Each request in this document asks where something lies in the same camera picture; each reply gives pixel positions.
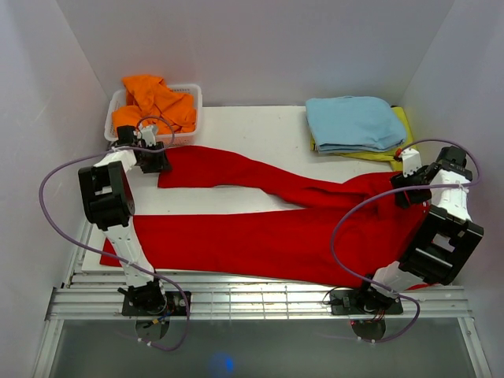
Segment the red trousers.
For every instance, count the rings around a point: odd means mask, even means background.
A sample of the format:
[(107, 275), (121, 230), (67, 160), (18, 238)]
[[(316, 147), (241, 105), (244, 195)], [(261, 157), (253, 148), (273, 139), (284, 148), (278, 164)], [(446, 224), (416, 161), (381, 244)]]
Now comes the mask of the red trousers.
[(358, 287), (364, 275), (400, 258), (428, 211), (396, 206), (388, 172), (333, 183), (205, 146), (173, 148), (167, 155), (172, 171), (157, 182), (163, 192), (252, 187), (293, 209), (136, 215), (135, 232), (157, 268)]

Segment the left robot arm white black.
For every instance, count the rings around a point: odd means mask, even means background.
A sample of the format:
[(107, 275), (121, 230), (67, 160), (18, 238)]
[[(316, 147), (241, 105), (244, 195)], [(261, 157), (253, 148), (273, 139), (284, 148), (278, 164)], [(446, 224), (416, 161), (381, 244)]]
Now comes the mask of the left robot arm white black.
[(127, 172), (136, 166), (144, 173), (172, 169), (157, 133), (153, 124), (120, 126), (117, 148), (78, 172), (87, 220), (104, 233), (124, 270), (127, 287), (119, 292), (134, 308), (153, 315), (166, 309), (167, 296), (135, 233), (135, 203)]

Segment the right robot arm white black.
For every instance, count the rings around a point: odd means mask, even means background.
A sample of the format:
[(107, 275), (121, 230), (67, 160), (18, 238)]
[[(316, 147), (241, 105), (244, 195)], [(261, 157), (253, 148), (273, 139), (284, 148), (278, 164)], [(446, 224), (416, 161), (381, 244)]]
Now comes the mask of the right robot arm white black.
[(463, 149), (446, 146), (430, 165), (422, 165), (412, 148), (396, 157), (402, 161), (402, 172), (391, 178), (398, 189), (395, 205), (408, 209), (421, 204), (428, 211), (400, 258), (378, 269), (373, 282), (356, 292), (357, 306), (366, 313), (388, 309), (399, 292), (411, 287), (450, 284), (484, 236), (468, 211), (467, 186), (473, 173), (466, 167)]

